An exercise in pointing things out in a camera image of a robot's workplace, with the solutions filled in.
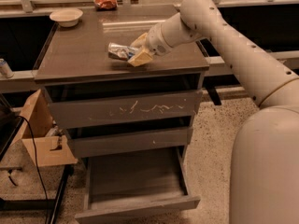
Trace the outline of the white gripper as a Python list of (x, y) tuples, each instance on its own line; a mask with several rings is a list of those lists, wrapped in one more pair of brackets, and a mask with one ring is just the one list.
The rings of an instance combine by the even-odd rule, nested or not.
[(172, 50), (171, 34), (165, 22), (157, 23), (149, 29), (148, 33), (139, 36), (131, 43), (131, 47), (140, 48), (138, 52), (128, 60), (134, 67), (149, 63), (155, 55), (164, 56)]

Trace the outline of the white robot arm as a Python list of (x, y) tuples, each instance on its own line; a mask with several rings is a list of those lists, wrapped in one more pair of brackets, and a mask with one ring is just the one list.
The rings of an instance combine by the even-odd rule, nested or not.
[(129, 63), (149, 63), (201, 36), (260, 108), (235, 137), (230, 224), (299, 224), (298, 75), (230, 26), (212, 0), (182, 0), (176, 15), (133, 42)]

